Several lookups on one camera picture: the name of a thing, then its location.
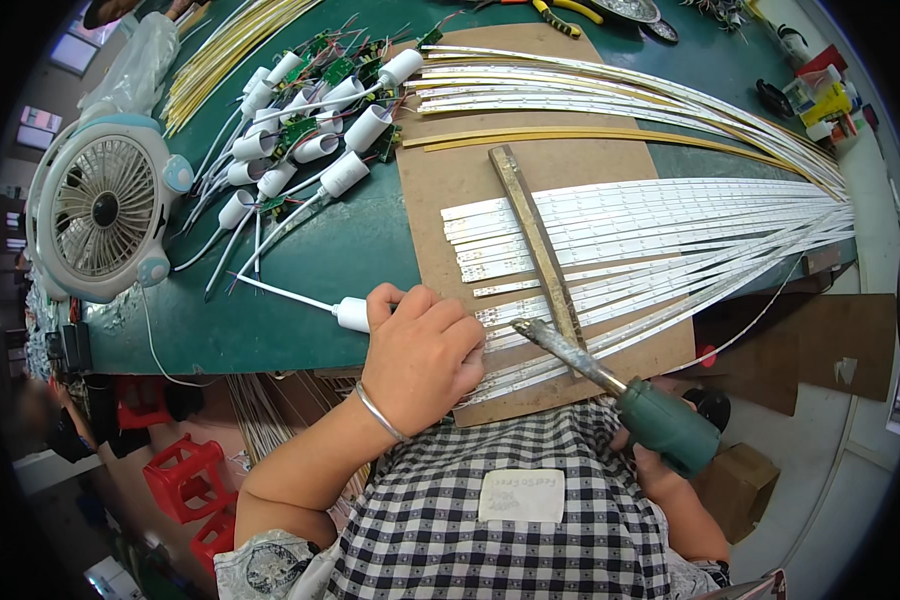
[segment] metal tray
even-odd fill
[[[620,17],[637,23],[660,21],[660,9],[654,0],[590,0],[597,13]]]

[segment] silver bangle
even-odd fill
[[[371,402],[371,399],[367,396],[367,392],[364,390],[364,383],[362,381],[357,382],[356,390],[357,396],[360,397],[360,400],[363,402],[363,406],[366,407],[366,410],[370,411],[370,414],[373,415],[373,418],[380,422],[380,425],[384,426],[384,429],[388,431],[391,436],[396,438],[399,442],[410,441],[410,438],[397,431],[396,428],[387,420],[384,414],[380,412],[380,409],[373,405],[373,402]]]

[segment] yellow pliers handle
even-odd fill
[[[580,4],[579,2],[574,2],[573,0],[550,0],[549,4],[557,7],[558,9],[566,9],[567,11],[573,11],[574,13],[579,13],[584,17],[590,19],[597,25],[604,24],[604,18],[599,14],[591,10],[590,8]]]
[[[550,0],[553,6],[556,6],[561,9],[567,9],[568,11],[573,11],[575,13],[579,13],[584,17],[590,19],[597,25],[601,25],[604,22],[604,18],[599,14],[591,10],[590,8],[574,2],[573,0]],[[547,2],[544,0],[533,0],[533,7],[540,12],[540,15],[543,17],[543,20],[546,21],[553,29],[561,32],[566,36],[570,36],[574,40],[578,40],[583,33],[580,31],[580,28],[572,23],[567,23],[564,19],[556,16],[554,12],[550,9],[550,6],[547,5]]]

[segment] green workbench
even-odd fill
[[[169,73],[176,72],[239,5],[238,0],[215,0],[208,9],[212,22],[187,40]],[[355,26],[368,27],[373,38],[383,38],[407,21],[413,33],[421,36],[458,7],[436,0],[384,0],[367,9],[366,3],[355,0],[325,0],[240,67],[188,126],[168,140],[169,150],[184,156],[194,168],[199,166],[220,126],[234,110],[233,105],[227,104],[240,95],[257,66],[269,65],[277,52],[296,46],[327,27],[336,29],[360,9],[363,13]],[[793,75],[761,26],[744,26],[744,41],[739,34],[720,30],[716,21],[700,14],[695,7],[667,1],[661,2],[660,8],[664,18],[679,32],[680,42],[676,46],[648,38],[629,24],[607,22],[597,27],[584,18],[571,20],[581,24],[602,59],[610,65],[679,82],[752,113],[770,116],[757,102],[755,81],[763,78],[781,86]],[[458,15],[444,30],[539,21],[540,15],[530,6],[493,5],[477,13]],[[167,86],[172,80],[168,76]],[[158,115],[161,108],[162,103],[153,114]],[[707,137],[699,131],[681,131],[677,126],[646,121],[639,121],[639,125],[654,131]],[[732,143],[726,138],[719,141]],[[661,178],[794,178],[793,174],[775,167],[713,150],[653,143],[648,144],[648,149]],[[299,181],[300,177],[298,174],[295,179]],[[477,200],[482,198],[460,199],[461,203]],[[178,202],[169,232],[179,229],[192,203],[189,198]],[[165,236],[170,264],[180,264],[204,245],[216,230],[216,213],[216,207],[207,210],[189,237],[181,236],[167,243],[169,235]],[[252,227],[247,230],[249,234],[242,234],[228,263],[230,269],[239,268],[252,254]],[[168,373],[315,369],[364,361],[367,335],[341,329],[335,318],[319,309],[274,294],[254,294],[255,288],[249,285],[238,285],[228,296],[225,288],[231,281],[229,275],[219,278],[209,301],[204,303],[204,286],[224,246],[225,243],[218,242],[194,266],[172,273],[145,291],[153,346]],[[855,258],[852,242],[841,250],[844,261]],[[784,261],[742,292],[782,282],[792,264]],[[396,163],[373,163],[370,175],[345,201],[330,205],[280,241],[264,257],[261,271],[267,283],[329,304],[344,296],[363,297],[380,282],[392,282],[403,289],[420,283]],[[801,277],[800,271],[797,267],[793,276]],[[159,373],[148,352],[147,323],[140,294],[140,288],[134,286],[111,304],[91,305],[85,310],[96,371]]]

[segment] pliers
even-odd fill
[[[590,19],[597,25],[603,25],[604,18],[599,14],[591,10],[590,8],[580,4],[578,2],[574,2],[573,0],[468,0],[469,2],[475,2],[476,6],[473,7],[474,11],[479,11],[480,9],[490,6],[492,4],[532,4],[535,9],[540,12],[540,15],[543,16],[543,20],[550,24],[550,26],[565,34],[570,36],[574,40],[578,39],[581,36],[580,28],[571,23],[567,23],[564,19],[556,16],[553,11],[550,9],[551,6],[555,6],[559,9],[566,9],[568,11],[573,11],[574,13],[579,13],[584,17]]]

